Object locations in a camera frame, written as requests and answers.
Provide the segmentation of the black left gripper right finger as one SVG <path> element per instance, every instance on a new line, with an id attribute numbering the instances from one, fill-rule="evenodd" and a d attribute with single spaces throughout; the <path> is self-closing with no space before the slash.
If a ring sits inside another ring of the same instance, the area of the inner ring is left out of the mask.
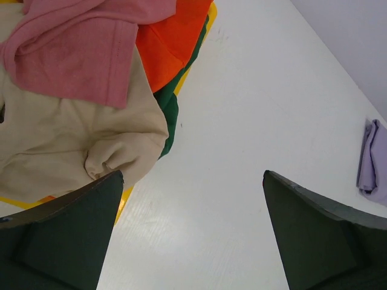
<path id="1" fill-rule="evenodd" d="M 290 289 L 386 289 L 386 218 L 273 171 L 262 186 Z"/>

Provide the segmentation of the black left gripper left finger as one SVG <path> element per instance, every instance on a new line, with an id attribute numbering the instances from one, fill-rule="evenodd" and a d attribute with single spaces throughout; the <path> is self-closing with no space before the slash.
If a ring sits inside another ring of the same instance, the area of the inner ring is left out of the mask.
<path id="1" fill-rule="evenodd" d="M 1 218 L 1 289 L 96 289 L 123 193 L 112 172 Z"/>

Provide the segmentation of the pink t-shirt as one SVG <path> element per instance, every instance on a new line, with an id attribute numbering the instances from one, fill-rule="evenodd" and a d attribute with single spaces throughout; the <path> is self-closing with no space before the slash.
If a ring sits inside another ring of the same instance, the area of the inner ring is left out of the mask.
<path id="1" fill-rule="evenodd" d="M 1 62 L 24 90 L 122 109 L 139 26 L 175 11 L 175 1 L 25 1 Z"/>

